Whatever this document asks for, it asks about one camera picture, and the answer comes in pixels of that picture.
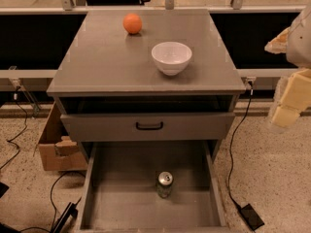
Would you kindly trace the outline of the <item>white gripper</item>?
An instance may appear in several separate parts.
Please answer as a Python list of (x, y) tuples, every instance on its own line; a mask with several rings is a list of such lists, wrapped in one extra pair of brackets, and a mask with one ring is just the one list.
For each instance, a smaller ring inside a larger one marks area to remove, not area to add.
[[(307, 5), (284, 29), (269, 41), (264, 50), (286, 53), (287, 60), (299, 68), (311, 67), (311, 5)], [(292, 126), (300, 114), (311, 106), (311, 70), (299, 69), (284, 82), (281, 97), (271, 116), (271, 123), (280, 128)]]

